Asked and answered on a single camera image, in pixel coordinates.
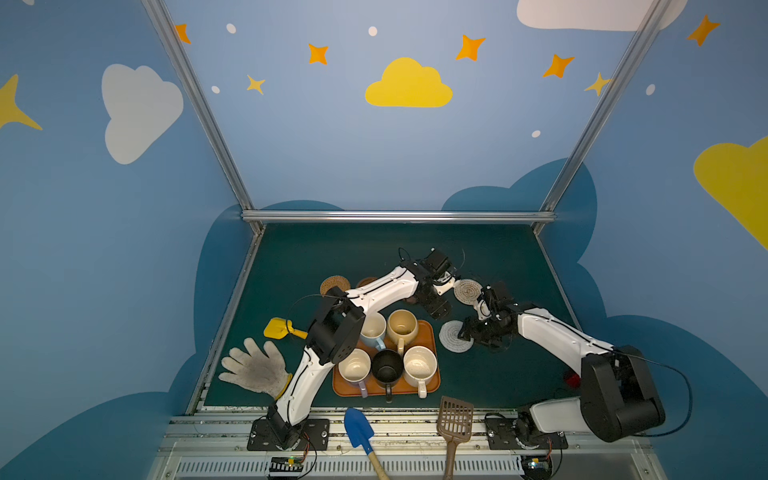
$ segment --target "brown slotted scoop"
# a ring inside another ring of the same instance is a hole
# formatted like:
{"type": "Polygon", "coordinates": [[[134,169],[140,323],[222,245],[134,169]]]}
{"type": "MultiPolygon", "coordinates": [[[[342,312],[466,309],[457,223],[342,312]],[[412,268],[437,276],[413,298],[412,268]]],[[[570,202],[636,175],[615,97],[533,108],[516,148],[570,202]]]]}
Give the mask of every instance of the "brown slotted scoop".
{"type": "Polygon", "coordinates": [[[472,436],[472,414],[475,406],[471,403],[444,396],[440,399],[440,413],[437,415],[437,433],[448,442],[443,480],[453,480],[453,461],[459,443],[468,442],[472,436]]]}

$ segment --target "mug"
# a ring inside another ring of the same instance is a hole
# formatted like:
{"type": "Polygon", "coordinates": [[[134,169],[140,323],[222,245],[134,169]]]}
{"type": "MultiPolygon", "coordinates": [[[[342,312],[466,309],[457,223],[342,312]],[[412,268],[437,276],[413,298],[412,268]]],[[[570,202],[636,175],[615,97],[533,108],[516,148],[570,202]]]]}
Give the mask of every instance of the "mug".
{"type": "Polygon", "coordinates": [[[419,334],[419,321],[416,315],[408,310],[395,310],[389,315],[386,323],[389,338],[397,345],[397,353],[402,355],[406,345],[416,339],[419,334]]]}
{"type": "Polygon", "coordinates": [[[419,387],[419,398],[427,398],[427,383],[437,372],[437,357],[425,346],[412,346],[403,356],[405,378],[410,386],[419,387]]]}
{"type": "Polygon", "coordinates": [[[386,336],[386,320],[384,315],[379,312],[366,314],[366,319],[362,322],[360,330],[360,339],[367,346],[377,350],[384,350],[384,337],[386,336]]]}
{"type": "Polygon", "coordinates": [[[354,349],[344,360],[339,362],[341,377],[352,386],[360,389],[363,398],[368,396],[366,377],[371,372],[371,357],[361,349],[354,349]]]}
{"type": "Polygon", "coordinates": [[[379,385],[384,387],[387,403],[392,403],[392,387],[402,377],[403,370],[405,366],[402,357],[395,350],[384,349],[371,360],[371,373],[379,385]]]}

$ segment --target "red object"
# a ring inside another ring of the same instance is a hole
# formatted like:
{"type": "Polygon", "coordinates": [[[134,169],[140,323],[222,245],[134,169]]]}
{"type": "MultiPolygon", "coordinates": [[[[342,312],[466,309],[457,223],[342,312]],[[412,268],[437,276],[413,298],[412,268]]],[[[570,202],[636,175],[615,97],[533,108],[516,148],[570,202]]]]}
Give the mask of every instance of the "red object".
{"type": "Polygon", "coordinates": [[[576,372],[573,370],[566,372],[563,380],[572,389],[578,389],[581,386],[581,377],[576,375],[576,372]]]}

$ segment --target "beige mug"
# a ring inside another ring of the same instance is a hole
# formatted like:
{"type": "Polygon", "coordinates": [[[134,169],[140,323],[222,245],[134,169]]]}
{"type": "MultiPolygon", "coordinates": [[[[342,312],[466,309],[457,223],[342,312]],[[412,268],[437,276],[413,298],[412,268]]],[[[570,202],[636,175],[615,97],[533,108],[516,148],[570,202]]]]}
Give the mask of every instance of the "beige mug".
{"type": "Polygon", "coordinates": [[[400,356],[419,334],[419,321],[408,310],[395,310],[386,322],[386,334],[395,345],[400,356]]]}
{"type": "Polygon", "coordinates": [[[360,389],[363,398],[368,396],[366,377],[371,372],[371,357],[364,350],[354,349],[344,360],[339,362],[339,373],[350,385],[360,389]]]}
{"type": "Polygon", "coordinates": [[[402,362],[406,366],[403,376],[410,386],[419,389],[419,398],[427,398],[427,383],[437,373],[437,357],[425,346],[412,346],[408,349],[402,362]]]}

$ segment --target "yellow scoop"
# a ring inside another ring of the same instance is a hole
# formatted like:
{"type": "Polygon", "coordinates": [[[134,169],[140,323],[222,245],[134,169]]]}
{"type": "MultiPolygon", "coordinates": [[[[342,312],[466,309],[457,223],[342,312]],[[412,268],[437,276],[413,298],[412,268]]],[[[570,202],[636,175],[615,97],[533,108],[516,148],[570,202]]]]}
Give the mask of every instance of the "yellow scoop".
{"type": "Polygon", "coordinates": [[[306,338],[306,332],[294,329],[293,322],[290,320],[281,319],[279,317],[271,319],[269,324],[267,324],[266,328],[264,329],[264,336],[268,339],[279,340],[285,338],[285,336],[289,333],[298,336],[301,339],[306,338]]]}

